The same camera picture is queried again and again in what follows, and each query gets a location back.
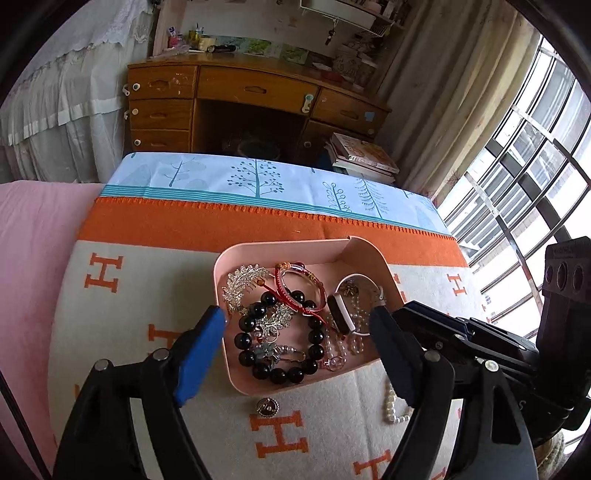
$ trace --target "stack of books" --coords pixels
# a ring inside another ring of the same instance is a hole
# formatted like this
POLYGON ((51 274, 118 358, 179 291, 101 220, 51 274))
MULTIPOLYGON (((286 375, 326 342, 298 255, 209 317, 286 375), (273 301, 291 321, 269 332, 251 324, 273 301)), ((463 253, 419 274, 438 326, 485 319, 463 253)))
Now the stack of books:
POLYGON ((392 185, 394 175, 399 172, 386 152, 373 143, 333 133, 324 148, 329 154, 333 169, 353 177, 392 185))

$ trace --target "keychain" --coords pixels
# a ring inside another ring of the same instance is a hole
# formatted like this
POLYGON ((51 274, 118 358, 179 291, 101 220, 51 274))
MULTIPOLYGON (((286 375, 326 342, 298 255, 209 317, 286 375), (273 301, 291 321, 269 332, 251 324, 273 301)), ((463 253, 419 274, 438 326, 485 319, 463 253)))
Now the keychain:
POLYGON ((330 41, 332 40, 332 37, 335 34, 335 28, 336 28, 336 24, 339 22, 339 20, 337 18, 333 19, 333 28, 331 28, 329 30, 329 36, 326 37, 326 42, 324 42, 324 45, 328 45, 330 43, 330 41))

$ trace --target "curtain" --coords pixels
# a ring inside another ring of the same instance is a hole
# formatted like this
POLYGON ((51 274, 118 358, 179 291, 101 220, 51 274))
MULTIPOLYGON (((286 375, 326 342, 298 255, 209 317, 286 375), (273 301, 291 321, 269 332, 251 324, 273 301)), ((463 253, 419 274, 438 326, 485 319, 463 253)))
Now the curtain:
POLYGON ((13 89, 0 108, 0 182, 109 180, 125 152, 127 65, 147 57, 151 23, 142 12, 123 44, 72 50, 13 89))
POLYGON ((504 0, 423 0, 378 96, 402 188, 440 205, 515 100, 540 35, 504 0))

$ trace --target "bed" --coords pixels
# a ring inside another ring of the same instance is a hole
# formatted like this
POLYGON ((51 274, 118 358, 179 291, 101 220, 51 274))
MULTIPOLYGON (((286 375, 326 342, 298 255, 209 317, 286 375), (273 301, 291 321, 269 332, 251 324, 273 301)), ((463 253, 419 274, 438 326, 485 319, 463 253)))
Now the bed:
MULTIPOLYGON (((24 180, 0 185, 0 368, 49 466, 57 450, 47 401, 53 316, 76 232, 101 189, 24 180)), ((34 468, 2 397, 0 423, 34 468)))

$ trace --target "red string bracelet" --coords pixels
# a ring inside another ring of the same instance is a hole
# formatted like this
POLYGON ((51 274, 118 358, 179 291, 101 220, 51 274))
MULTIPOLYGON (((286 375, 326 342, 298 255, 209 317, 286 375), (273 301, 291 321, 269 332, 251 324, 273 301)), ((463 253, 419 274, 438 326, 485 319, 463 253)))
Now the red string bracelet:
POLYGON ((265 287, 270 292, 274 293, 283 303, 285 303, 291 309, 302 313, 304 315, 310 315, 319 319, 324 325, 328 326, 326 320, 324 320, 320 315, 324 307, 326 307, 326 291, 324 289, 324 285, 322 282, 314 275, 310 270, 306 268, 306 266, 301 262, 289 263, 283 262, 277 264, 275 266, 275 285, 277 285, 277 291, 273 290, 271 287, 268 287, 264 281, 260 283, 257 282, 261 287, 265 287), (316 287, 320 290, 320 304, 315 308, 304 307, 301 303, 295 301, 285 287, 285 283, 283 282, 283 275, 286 271, 293 271, 305 278, 308 278, 316 287))

